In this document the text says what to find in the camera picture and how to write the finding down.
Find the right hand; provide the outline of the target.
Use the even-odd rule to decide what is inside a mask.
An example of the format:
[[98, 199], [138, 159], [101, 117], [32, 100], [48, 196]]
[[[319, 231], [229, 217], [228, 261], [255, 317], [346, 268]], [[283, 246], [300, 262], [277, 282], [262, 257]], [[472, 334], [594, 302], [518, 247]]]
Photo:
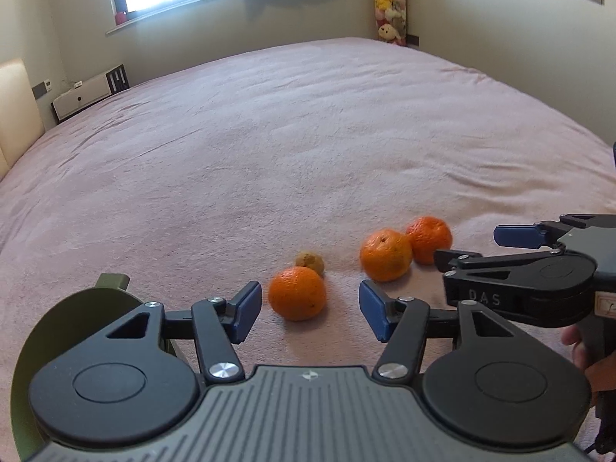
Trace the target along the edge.
[[561, 332], [562, 344], [571, 348], [572, 363], [580, 369], [589, 381], [592, 389], [592, 406], [595, 406], [600, 393], [616, 388], [616, 356], [612, 353], [599, 361], [592, 361], [588, 349], [583, 343], [582, 334], [575, 325], [564, 328]]

